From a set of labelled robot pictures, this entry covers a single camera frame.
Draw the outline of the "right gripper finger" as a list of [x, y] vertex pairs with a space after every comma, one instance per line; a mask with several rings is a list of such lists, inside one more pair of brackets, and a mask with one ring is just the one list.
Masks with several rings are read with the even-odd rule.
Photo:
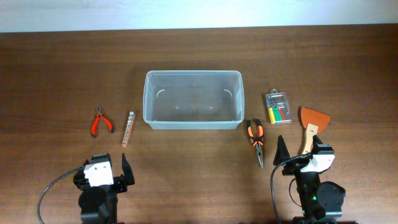
[[273, 165], [277, 166], [289, 159], [290, 159], [290, 154], [283, 139], [283, 136], [279, 135], [277, 139], [277, 150], [275, 152]]
[[320, 138], [317, 135], [313, 136], [313, 147], [322, 147], [323, 142], [320, 140]]

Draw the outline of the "orange scraper with wooden handle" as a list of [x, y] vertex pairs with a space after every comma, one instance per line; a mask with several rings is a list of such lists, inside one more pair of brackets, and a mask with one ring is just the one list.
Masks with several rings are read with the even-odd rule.
[[313, 137], [328, 126], [331, 116], [302, 107], [300, 111], [300, 118], [302, 121], [302, 126], [305, 130], [302, 154], [308, 154], [311, 151]]

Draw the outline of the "orange-handled needle-nose pliers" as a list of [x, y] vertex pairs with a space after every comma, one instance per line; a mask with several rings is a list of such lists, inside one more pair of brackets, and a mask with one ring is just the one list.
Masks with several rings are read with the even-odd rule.
[[256, 148], [256, 154], [259, 161], [259, 166], [261, 169], [264, 168], [264, 160], [263, 160], [263, 145], [264, 145], [264, 128], [259, 119], [254, 120], [257, 126], [257, 135], [253, 133], [251, 127], [251, 120], [246, 121], [246, 129], [248, 131], [249, 141], [253, 147]]

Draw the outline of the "clear screwdriver bit case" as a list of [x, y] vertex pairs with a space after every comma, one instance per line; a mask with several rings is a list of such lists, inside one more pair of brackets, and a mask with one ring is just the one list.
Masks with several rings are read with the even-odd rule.
[[271, 89], [265, 95], [265, 100], [271, 124], [287, 124], [292, 122], [289, 102], [284, 92]]

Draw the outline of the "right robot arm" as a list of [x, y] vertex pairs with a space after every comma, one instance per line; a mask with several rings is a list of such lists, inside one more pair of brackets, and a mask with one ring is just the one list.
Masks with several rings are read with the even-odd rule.
[[340, 185], [326, 181], [320, 181], [320, 174], [331, 167], [335, 159], [335, 152], [329, 144], [324, 144], [318, 136], [313, 137], [313, 147], [310, 152], [290, 157], [287, 146], [282, 136], [278, 137], [277, 150], [271, 173], [271, 197], [275, 217], [279, 223], [279, 217], [275, 195], [274, 174], [282, 167], [282, 175], [294, 176], [293, 182], [297, 185], [297, 193], [302, 209], [301, 217], [294, 217], [293, 224], [304, 223], [336, 223], [342, 216], [342, 205], [346, 190]]

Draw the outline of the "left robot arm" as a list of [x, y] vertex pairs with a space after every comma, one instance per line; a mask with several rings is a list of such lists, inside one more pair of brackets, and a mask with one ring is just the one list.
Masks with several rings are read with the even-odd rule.
[[81, 194], [78, 205], [83, 224], [117, 223], [117, 194], [127, 192], [135, 184], [134, 174], [125, 154], [122, 154], [123, 173], [115, 177], [110, 154], [98, 154], [85, 161], [73, 177], [73, 183]]

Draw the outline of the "clear plastic container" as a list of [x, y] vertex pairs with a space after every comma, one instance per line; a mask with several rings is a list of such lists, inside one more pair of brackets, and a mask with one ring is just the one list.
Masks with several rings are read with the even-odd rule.
[[152, 70], [142, 105], [152, 129], [236, 129], [244, 119], [243, 78], [236, 70]]

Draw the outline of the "orange socket bit rail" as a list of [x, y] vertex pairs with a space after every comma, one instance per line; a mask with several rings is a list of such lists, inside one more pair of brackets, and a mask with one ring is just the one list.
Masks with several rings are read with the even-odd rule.
[[127, 117], [127, 123], [126, 123], [126, 128], [122, 140], [122, 147], [126, 148], [128, 147], [129, 140], [131, 138], [131, 132], [133, 129], [134, 125], [134, 120], [135, 120], [136, 114], [133, 111], [129, 112], [129, 116]]

